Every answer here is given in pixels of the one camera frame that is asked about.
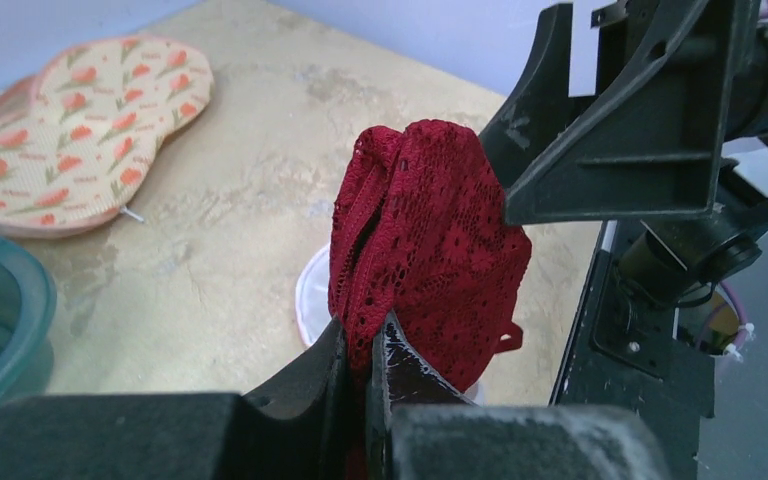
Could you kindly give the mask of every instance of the teal basket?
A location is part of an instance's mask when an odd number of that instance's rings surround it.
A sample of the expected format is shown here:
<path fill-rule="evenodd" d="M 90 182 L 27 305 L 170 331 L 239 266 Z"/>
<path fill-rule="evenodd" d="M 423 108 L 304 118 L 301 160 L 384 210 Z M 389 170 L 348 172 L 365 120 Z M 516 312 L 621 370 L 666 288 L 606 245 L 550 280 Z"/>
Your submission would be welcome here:
<path fill-rule="evenodd" d="M 57 290 L 45 268 L 26 250 L 0 237 L 0 404 L 21 394 L 19 384 L 39 386 L 42 377 L 47 383 L 53 354 L 46 337 L 56 303 Z M 49 355 L 42 370 L 47 371 L 35 372 L 36 378 L 28 381 L 22 374 L 30 365 L 38 369 L 43 345 Z"/>

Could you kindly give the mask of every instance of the marble table surface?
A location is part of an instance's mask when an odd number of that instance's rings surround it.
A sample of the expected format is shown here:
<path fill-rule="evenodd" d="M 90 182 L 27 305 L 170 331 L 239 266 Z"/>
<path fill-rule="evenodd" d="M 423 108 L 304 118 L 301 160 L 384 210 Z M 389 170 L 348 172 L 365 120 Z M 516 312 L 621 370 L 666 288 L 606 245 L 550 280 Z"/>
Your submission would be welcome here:
<path fill-rule="evenodd" d="M 51 271 L 49 392 L 245 392 L 303 350 L 293 291 L 328 241 L 357 135 L 440 118 L 480 129 L 503 98 L 256 0 L 207 0 L 150 33 L 205 52 L 216 96 L 169 142 L 122 217 L 23 242 Z M 548 399 L 599 225 L 528 227 L 522 349 L 482 377 L 492 404 Z"/>

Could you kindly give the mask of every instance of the red fabric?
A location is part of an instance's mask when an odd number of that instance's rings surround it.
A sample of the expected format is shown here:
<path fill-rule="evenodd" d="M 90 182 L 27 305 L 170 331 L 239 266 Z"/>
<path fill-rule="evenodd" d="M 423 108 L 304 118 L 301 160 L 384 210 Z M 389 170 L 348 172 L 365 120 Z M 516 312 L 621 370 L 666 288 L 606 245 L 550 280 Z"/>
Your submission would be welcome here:
<path fill-rule="evenodd" d="M 328 308 L 345 327 L 361 403 L 373 338 L 390 310 L 462 392 L 494 354 L 522 345 L 511 318 L 531 242 L 504 225 L 503 204 L 468 128 L 423 120 L 404 133 L 360 135 L 334 208 Z M 348 478 L 365 478 L 361 449 L 348 469 Z"/>

